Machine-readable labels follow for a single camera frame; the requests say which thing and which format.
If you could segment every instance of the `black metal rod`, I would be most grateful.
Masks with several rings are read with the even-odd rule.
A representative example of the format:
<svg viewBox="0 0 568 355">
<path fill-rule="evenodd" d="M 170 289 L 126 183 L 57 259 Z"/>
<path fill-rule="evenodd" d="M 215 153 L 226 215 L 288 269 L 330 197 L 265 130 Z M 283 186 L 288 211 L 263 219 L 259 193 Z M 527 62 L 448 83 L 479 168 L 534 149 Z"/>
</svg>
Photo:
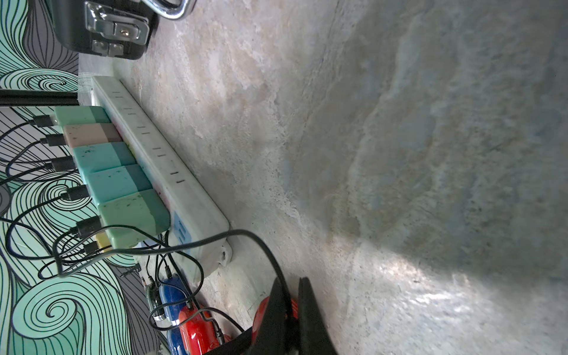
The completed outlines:
<svg viewBox="0 0 568 355">
<path fill-rule="evenodd" d="M 77 106 L 77 93 L 0 89 L 0 107 Z"/>
</svg>

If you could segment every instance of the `wall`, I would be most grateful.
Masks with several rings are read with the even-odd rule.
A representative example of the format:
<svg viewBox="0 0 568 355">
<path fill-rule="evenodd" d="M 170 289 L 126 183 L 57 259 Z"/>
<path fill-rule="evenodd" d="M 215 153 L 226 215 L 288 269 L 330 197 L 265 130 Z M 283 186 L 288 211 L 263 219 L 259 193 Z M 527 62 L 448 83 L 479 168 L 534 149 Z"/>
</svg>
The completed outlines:
<svg viewBox="0 0 568 355">
<path fill-rule="evenodd" d="M 41 0 L 2 0 L 1 9 L 0 88 L 77 91 L 77 54 L 55 39 L 45 4 Z M 51 113 L 50 107 L 2 107 L 0 132 L 33 115 Z M 0 158 L 10 160 L 29 143 L 58 129 L 23 127 L 0 141 Z M 37 145 L 21 159 L 68 154 L 66 147 Z M 6 176 L 6 165 L 0 163 L 1 178 Z M 15 164 L 10 172 L 13 175 L 33 166 L 37 164 Z M 82 183 L 77 173 L 45 170 L 24 178 L 54 181 L 0 187 L 0 213 L 8 220 L 59 195 L 66 186 Z M 90 199 L 59 201 L 28 214 L 22 222 L 53 241 L 77 221 L 96 214 Z M 10 256 L 5 242 L 8 226 L 5 222 L 0 225 L 0 353 L 142 355 L 159 348 L 163 338 L 147 325 L 148 309 L 139 277 L 118 277 L 134 265 L 132 257 L 111 257 L 75 276 L 42 280 L 38 272 L 49 260 L 26 261 Z M 45 255 L 37 238 L 23 227 L 16 228 L 12 245 L 14 251 L 26 256 Z M 51 265 L 42 275 L 50 277 L 54 272 Z"/>
<path fill-rule="evenodd" d="M 80 67 L 311 278 L 341 354 L 567 355 L 566 5 L 199 0 L 140 60 Z M 203 291 L 250 324 L 274 274 L 229 242 Z"/>
</svg>

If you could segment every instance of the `black metal case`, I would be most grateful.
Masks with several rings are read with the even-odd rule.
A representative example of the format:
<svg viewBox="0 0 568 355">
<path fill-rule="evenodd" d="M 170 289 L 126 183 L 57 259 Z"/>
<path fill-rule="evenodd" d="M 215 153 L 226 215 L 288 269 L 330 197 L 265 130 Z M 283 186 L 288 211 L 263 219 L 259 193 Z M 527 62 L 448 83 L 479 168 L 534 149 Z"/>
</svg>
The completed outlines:
<svg viewBox="0 0 568 355">
<path fill-rule="evenodd" d="M 57 39 L 76 52 L 138 59 L 157 24 L 157 15 L 143 2 L 45 1 Z"/>
</svg>

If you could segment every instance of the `metal latch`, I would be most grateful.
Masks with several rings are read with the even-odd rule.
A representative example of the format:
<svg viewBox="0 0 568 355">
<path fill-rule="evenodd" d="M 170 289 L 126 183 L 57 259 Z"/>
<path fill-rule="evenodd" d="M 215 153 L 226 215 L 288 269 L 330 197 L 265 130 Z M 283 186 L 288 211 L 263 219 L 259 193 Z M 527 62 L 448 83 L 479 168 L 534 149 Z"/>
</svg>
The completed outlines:
<svg viewBox="0 0 568 355">
<path fill-rule="evenodd" d="M 146 44 L 150 33 L 147 18 L 91 1 L 85 1 L 85 28 L 106 39 L 141 45 Z"/>
</svg>

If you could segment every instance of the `concrete floor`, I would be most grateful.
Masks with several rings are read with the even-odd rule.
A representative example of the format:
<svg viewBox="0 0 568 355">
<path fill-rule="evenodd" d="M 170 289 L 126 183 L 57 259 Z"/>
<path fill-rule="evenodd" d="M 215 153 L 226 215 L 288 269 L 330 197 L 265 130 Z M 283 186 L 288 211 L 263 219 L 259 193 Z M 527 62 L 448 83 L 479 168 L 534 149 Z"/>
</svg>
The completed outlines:
<svg viewBox="0 0 568 355">
<path fill-rule="evenodd" d="M 567 10 L 199 0 L 80 71 L 123 80 L 294 293 L 311 278 L 340 353 L 566 355 Z M 250 325 L 274 274 L 231 244 L 204 295 Z"/>
</svg>

